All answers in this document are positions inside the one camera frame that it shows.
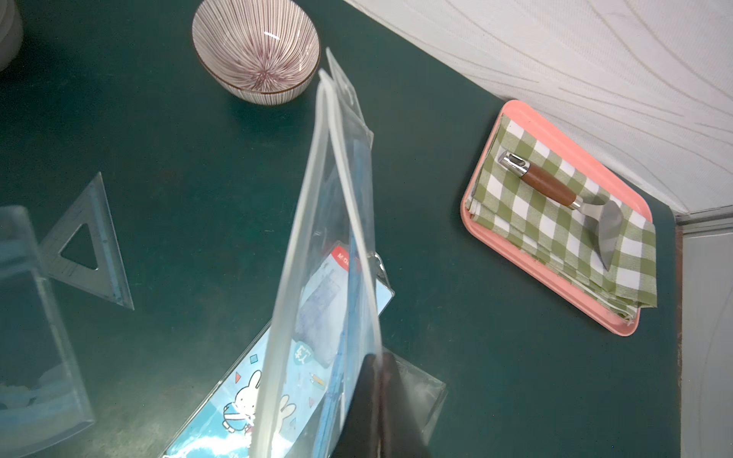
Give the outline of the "large clear triangle ruler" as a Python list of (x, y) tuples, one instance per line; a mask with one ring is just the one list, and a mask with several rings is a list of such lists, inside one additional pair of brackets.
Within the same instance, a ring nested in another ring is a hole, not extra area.
[(32, 228), (1, 209), (1, 454), (25, 457), (84, 431), (95, 415)]

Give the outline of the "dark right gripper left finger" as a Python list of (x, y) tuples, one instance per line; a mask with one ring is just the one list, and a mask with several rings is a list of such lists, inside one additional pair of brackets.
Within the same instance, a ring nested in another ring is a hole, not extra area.
[(374, 354), (366, 355), (334, 458), (375, 458), (379, 443), (380, 377)]

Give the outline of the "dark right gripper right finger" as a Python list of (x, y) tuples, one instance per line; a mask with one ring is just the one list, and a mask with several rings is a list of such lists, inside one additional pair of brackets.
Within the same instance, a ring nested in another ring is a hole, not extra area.
[(380, 396), (380, 457), (428, 458), (398, 364), (388, 352), (383, 354)]

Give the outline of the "clear ruler set pouch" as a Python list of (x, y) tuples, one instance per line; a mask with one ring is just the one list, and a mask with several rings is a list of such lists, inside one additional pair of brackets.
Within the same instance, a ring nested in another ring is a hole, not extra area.
[(379, 357), (373, 135), (334, 55), (319, 74), (315, 124), (269, 328), (250, 453), (283, 457), (310, 431), (329, 456), (364, 360)]

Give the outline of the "small clear triangle ruler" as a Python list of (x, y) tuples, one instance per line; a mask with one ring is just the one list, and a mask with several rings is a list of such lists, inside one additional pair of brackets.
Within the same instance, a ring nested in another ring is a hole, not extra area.
[[(62, 256), (87, 226), (97, 267), (91, 269)], [(48, 275), (129, 310), (135, 308), (116, 229), (101, 174), (96, 174), (40, 244)]]

